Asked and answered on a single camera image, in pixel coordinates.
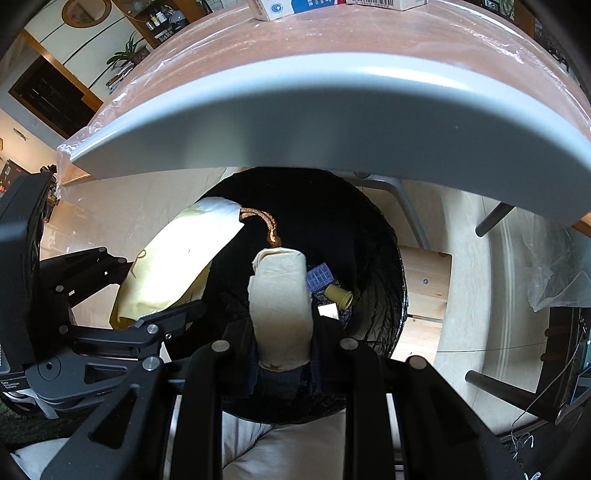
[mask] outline cable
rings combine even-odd
[[[150,5],[152,5],[152,4],[154,4],[154,3],[155,3],[155,0],[152,0],[152,2],[150,2],[148,5],[146,5],[146,7],[144,8],[144,10],[147,10],[147,9],[150,7]],[[121,12],[121,13],[122,13],[122,14],[123,14],[125,17],[127,17],[127,18],[130,18],[131,20],[133,20],[133,21],[135,21],[135,22],[137,22],[137,23],[143,23],[143,24],[146,24],[146,23],[148,23],[148,21],[147,21],[147,20],[139,20],[138,18],[135,18],[135,17],[132,17],[131,15],[128,15],[127,13],[125,13],[125,12],[124,12],[123,10],[121,10],[121,9],[119,9],[119,11],[120,11],[120,12]]]
[[[546,386],[546,388],[545,388],[545,389],[543,389],[543,390],[542,390],[542,392],[541,392],[541,393],[540,393],[540,394],[539,394],[539,395],[538,395],[536,398],[534,398],[534,399],[533,399],[533,401],[532,401],[532,402],[531,402],[531,403],[528,405],[528,407],[527,407],[527,408],[526,408],[526,409],[525,409],[525,410],[524,410],[524,411],[521,413],[521,415],[519,415],[519,416],[518,416],[518,417],[517,417],[517,418],[516,418],[516,419],[513,421],[513,423],[511,424],[511,442],[513,443],[513,448],[514,448],[514,450],[515,450],[515,452],[514,452],[514,455],[513,455],[513,460],[517,461],[517,457],[519,456],[519,451],[520,451],[520,450],[521,450],[521,449],[522,449],[522,448],[525,446],[525,444],[528,442],[528,440],[529,440],[530,438],[531,438],[531,448],[533,448],[533,447],[534,447],[534,436],[533,436],[531,433],[529,433],[529,432],[526,432],[526,433],[524,433],[523,435],[521,435],[521,436],[519,437],[519,439],[515,438],[515,435],[513,434],[513,431],[515,430],[515,424],[516,424],[516,423],[519,421],[519,419],[520,419],[520,418],[521,418],[523,415],[525,415],[525,414],[528,412],[528,410],[531,408],[531,406],[532,406],[534,403],[536,403],[536,402],[537,402],[537,401],[540,399],[540,397],[541,397],[542,395],[544,395],[544,394],[545,394],[545,393],[548,391],[548,389],[549,389],[549,388],[550,388],[550,387],[551,387],[551,386],[554,384],[554,382],[556,382],[556,381],[557,381],[557,380],[558,380],[558,379],[559,379],[559,378],[560,378],[560,377],[563,375],[563,373],[567,371],[568,367],[569,367],[569,366],[570,366],[570,364],[573,362],[573,360],[574,360],[574,357],[577,355],[577,351],[579,350],[579,345],[581,344],[581,340],[583,340],[583,338],[584,338],[584,336],[585,336],[586,334],[587,334],[587,329],[586,329],[585,327],[583,327],[583,329],[582,329],[582,331],[581,331],[581,334],[580,334],[580,335],[577,337],[577,346],[575,347],[575,349],[574,349],[574,352],[573,352],[572,356],[570,357],[569,361],[568,361],[568,362],[566,362],[566,365],[564,366],[564,368],[563,368],[563,369],[560,371],[560,373],[559,373],[558,375],[556,375],[556,377],[554,377],[554,379],[552,380],[552,382],[550,382],[550,383],[549,383],[549,384]],[[526,436],[526,435],[529,435],[529,436],[527,437],[527,439],[525,440],[525,442],[524,442],[524,443],[523,443],[523,444],[520,446],[520,445],[519,445],[519,440],[520,440],[520,439],[522,439],[522,438],[523,438],[524,436]]]

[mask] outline metal screw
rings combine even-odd
[[[339,345],[343,350],[355,350],[359,346],[359,342],[354,338],[347,337],[343,338]]]
[[[225,352],[230,348],[230,342],[225,340],[216,340],[212,343],[212,350],[217,353]]]
[[[142,362],[142,367],[144,367],[144,370],[147,370],[148,372],[156,370],[159,366],[160,358],[158,358],[157,356],[149,356]]]
[[[411,358],[409,358],[408,363],[416,370],[422,370],[427,366],[427,361],[422,356],[418,355],[413,355]]]

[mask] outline tiled floor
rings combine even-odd
[[[404,362],[409,356],[420,355],[434,364],[441,338],[441,327],[440,322],[409,317],[392,358]]]
[[[145,174],[69,187],[46,226],[42,257],[106,246],[135,258],[154,235],[214,185],[224,169]],[[525,251],[515,210],[484,238],[475,226],[495,202],[481,196],[418,182],[405,182],[431,248],[452,255],[449,302],[434,366],[494,432],[504,432],[519,411],[465,382],[482,371],[534,390],[548,312],[534,313],[527,301]],[[394,226],[401,245],[416,246],[394,198],[363,190]],[[116,288],[76,307],[83,325],[108,327]],[[524,416],[520,423],[528,421]]]

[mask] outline chair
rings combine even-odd
[[[590,312],[571,307],[550,310],[545,331],[548,340],[540,356],[543,366],[535,392],[474,370],[466,374],[466,381],[540,419],[559,424],[591,397]]]
[[[411,230],[413,231],[415,239],[417,239],[418,246],[425,250],[431,250],[421,220],[419,220],[417,212],[415,211],[400,179],[358,171],[333,171],[333,173],[347,180],[350,184],[355,185],[356,187],[383,190],[394,195],[402,208],[402,212],[404,213]]]
[[[514,205],[499,202],[491,213],[486,215],[483,221],[481,221],[476,227],[476,234],[478,236],[485,236],[497,223],[505,218],[511,210],[515,208]]]

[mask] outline wooden shelf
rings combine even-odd
[[[160,42],[155,35],[169,28],[169,22],[150,30],[146,22],[150,20],[150,9],[158,9],[163,5],[170,6],[173,10],[180,10],[189,23],[193,23],[205,17],[206,13],[201,3],[196,0],[112,0],[115,6],[123,12],[136,30],[146,39],[152,48],[157,48],[164,42]]]

